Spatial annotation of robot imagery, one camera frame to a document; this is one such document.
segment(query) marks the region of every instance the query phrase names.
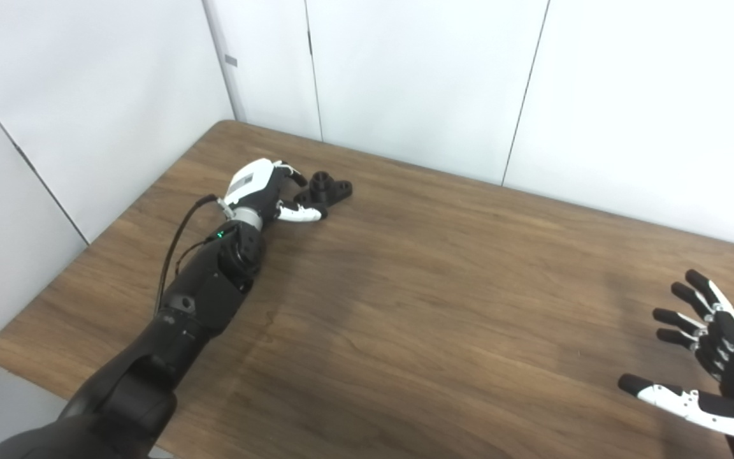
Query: black cable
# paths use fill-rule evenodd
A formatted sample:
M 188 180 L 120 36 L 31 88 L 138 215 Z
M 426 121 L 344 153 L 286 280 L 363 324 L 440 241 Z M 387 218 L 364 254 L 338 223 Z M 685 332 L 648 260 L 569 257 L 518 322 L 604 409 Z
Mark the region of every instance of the black cable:
M 186 255 L 189 255 L 189 252 L 192 252 L 192 250 L 201 247 L 204 244 L 206 244 L 206 241 L 200 241 L 197 244 L 193 244 L 191 247 L 187 248 L 185 251 L 183 251 L 183 253 L 180 254 L 180 258 L 178 258 L 175 262 L 175 276 L 180 274 L 180 262 L 183 261 L 184 258 L 186 258 Z
M 163 270 L 161 270 L 161 281 L 160 284 L 157 285 L 157 301 L 155 302 L 155 314 L 157 314 L 157 311 L 160 311 L 161 303 L 163 302 L 163 287 L 166 287 L 166 273 L 169 271 L 169 264 L 171 263 L 171 256 L 175 253 L 175 247 L 177 247 L 177 241 L 180 240 L 180 235 L 183 233 L 183 230 L 186 228 L 186 224 L 189 223 L 189 219 L 192 218 L 192 215 L 200 207 L 205 206 L 208 203 L 212 203 L 213 201 L 216 201 L 217 197 L 213 194 L 208 194 L 206 196 L 203 196 L 198 200 L 192 208 L 189 209 L 188 212 L 186 212 L 186 217 L 183 217 L 183 221 L 180 222 L 180 227 L 178 227 L 177 232 L 175 233 L 175 237 L 171 239 L 171 245 L 169 245 L 169 252 L 166 253 L 166 259 L 163 259 Z

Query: wood grain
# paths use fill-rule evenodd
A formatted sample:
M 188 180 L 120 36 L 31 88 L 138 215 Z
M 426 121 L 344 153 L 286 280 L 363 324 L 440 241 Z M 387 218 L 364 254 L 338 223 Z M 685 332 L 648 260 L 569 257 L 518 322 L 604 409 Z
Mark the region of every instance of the wood grain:
M 258 157 L 351 180 L 276 224 L 263 273 L 178 390 L 161 446 L 216 457 L 728 457 L 619 392 L 623 372 L 714 390 L 650 311 L 698 268 L 734 300 L 734 245 L 221 122 L 0 333 L 0 366 L 69 398 L 146 325 L 196 198 Z M 181 247 L 212 230 L 202 210 Z

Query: panel seam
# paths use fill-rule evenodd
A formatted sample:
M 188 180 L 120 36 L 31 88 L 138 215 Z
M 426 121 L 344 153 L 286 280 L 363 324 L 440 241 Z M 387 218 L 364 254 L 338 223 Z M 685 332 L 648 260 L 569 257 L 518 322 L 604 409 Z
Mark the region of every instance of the panel seam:
M 315 58 L 313 56 L 313 44 L 311 39 L 311 18 L 308 13 L 308 0 L 304 0 L 305 3 L 305 24 L 308 27 L 308 49 L 311 54 L 311 69 L 313 70 L 313 93 L 317 100 L 317 117 L 319 119 L 319 138 L 324 142 L 324 131 L 321 127 L 321 107 L 319 107 L 319 85 L 317 84 L 317 78 L 315 77 Z
M 58 206 L 59 209 L 61 209 L 62 213 L 64 213 L 64 216 L 67 218 L 67 221 L 69 221 L 69 223 L 72 224 L 73 229 L 75 229 L 75 232 L 78 233 L 78 236 L 81 237 L 81 239 L 84 241 L 85 244 L 87 244 L 87 246 L 89 246 L 90 241 L 87 240 L 87 238 L 85 238 L 84 233 L 81 232 L 81 229 L 78 227 L 77 224 L 75 224 L 75 221 L 73 221 L 73 218 L 70 217 L 69 213 L 67 213 L 67 209 L 65 209 L 64 206 L 61 205 L 61 201 L 58 200 L 58 197 L 56 197 L 56 195 L 52 192 L 52 190 L 47 185 L 47 183 L 44 181 L 44 179 L 41 178 L 41 175 L 38 173 L 38 170 L 36 170 L 36 167 L 33 166 L 32 161 L 30 161 L 27 155 L 24 154 L 24 151 L 21 149 L 21 147 L 18 146 L 17 143 L 15 143 L 15 140 L 13 140 L 11 133 L 9 133 L 8 129 L 4 127 L 1 120 L 0 120 L 0 129 L 2 130 L 3 133 L 5 133 L 5 136 L 8 137 L 8 140 L 10 141 L 11 145 L 13 145 L 13 148 L 15 149 L 15 151 L 17 151 L 18 156 L 20 156 L 21 159 L 24 160 L 28 168 L 30 168 L 30 170 L 32 171 L 33 175 L 35 175 L 36 178 L 38 178 L 38 181 L 41 183 L 41 186 L 44 187 L 44 190 L 47 191 L 47 194 L 49 194 L 50 197 L 53 199 L 53 202 L 55 203 L 55 205 Z
M 551 6 L 551 0 L 548 0 L 545 3 L 545 12 L 542 14 L 542 24 L 540 24 L 540 34 L 536 36 L 536 46 L 534 47 L 534 56 L 531 60 L 531 67 L 528 69 L 528 78 L 525 81 L 525 88 L 522 90 L 522 101 L 521 101 L 521 109 L 519 110 L 519 113 L 517 114 L 517 122 L 515 123 L 515 131 L 512 134 L 512 144 L 509 145 L 509 154 L 506 157 L 506 166 L 503 169 L 503 178 L 500 180 L 500 186 L 504 186 L 504 183 L 506 183 L 506 174 L 509 171 L 509 164 L 512 162 L 512 152 L 515 148 L 515 139 L 517 138 L 517 130 L 519 129 L 519 122 L 521 121 L 522 117 L 522 108 L 525 107 L 525 98 L 528 95 L 528 86 L 531 84 L 531 75 L 534 72 L 534 63 L 536 62 L 536 55 L 538 54 L 540 50 L 540 41 L 542 40 L 542 31 L 545 29 L 545 18 L 548 17 L 548 8 Z

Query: black robotic arm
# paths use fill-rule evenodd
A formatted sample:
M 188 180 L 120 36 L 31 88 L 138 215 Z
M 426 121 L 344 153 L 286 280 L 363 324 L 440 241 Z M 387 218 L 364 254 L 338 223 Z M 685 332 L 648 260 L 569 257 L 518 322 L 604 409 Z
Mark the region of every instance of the black robotic arm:
M 1 442 L 0 459 L 147 457 L 175 412 L 178 384 L 253 287 L 264 252 L 263 230 L 276 219 L 327 217 L 324 203 L 282 200 L 286 178 L 308 185 L 288 164 L 259 159 L 234 175 L 224 198 L 209 195 L 198 201 L 169 248 L 149 325 L 82 384 L 57 421 Z M 213 201 L 227 221 L 198 244 L 198 252 L 163 291 L 183 227 L 195 209 Z

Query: robotic hand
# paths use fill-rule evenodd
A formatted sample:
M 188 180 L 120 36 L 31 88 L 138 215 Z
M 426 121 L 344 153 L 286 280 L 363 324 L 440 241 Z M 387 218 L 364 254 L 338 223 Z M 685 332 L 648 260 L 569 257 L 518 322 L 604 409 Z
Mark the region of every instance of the robotic hand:
M 175 412 L 175 389 L 253 288 L 265 250 L 262 231 L 274 220 L 323 219 L 326 206 L 336 202 L 328 198 L 332 179 L 326 172 L 314 174 L 310 194 L 297 195 L 311 203 L 308 207 L 280 198 L 285 179 L 308 185 L 288 164 L 259 159 L 234 175 L 224 198 L 211 194 L 198 200 L 166 254 L 154 316 L 145 330 L 81 385 L 58 420 L 1 442 L 0 459 L 148 457 Z M 337 183 L 347 189 L 337 200 L 349 196 L 350 183 Z M 187 221 L 213 201 L 227 221 L 186 250 L 199 248 L 182 271 L 177 262 L 175 279 L 166 287 L 169 261 Z
M 619 378 L 619 388 L 687 421 L 725 434 L 734 456 L 734 308 L 719 288 L 697 271 L 687 271 L 685 279 L 694 289 L 675 282 L 673 294 L 690 304 L 703 322 L 657 308 L 653 310 L 653 319 L 678 330 L 660 328 L 656 336 L 662 342 L 693 352 L 698 363 L 719 381 L 721 395 L 687 391 L 631 374 Z
M 263 158 L 248 164 L 234 174 L 225 198 L 219 200 L 228 220 L 257 221 L 269 224 L 284 221 L 317 221 L 327 217 L 324 206 L 304 207 L 280 198 L 282 182 L 289 178 L 304 187 L 308 180 L 288 163 Z

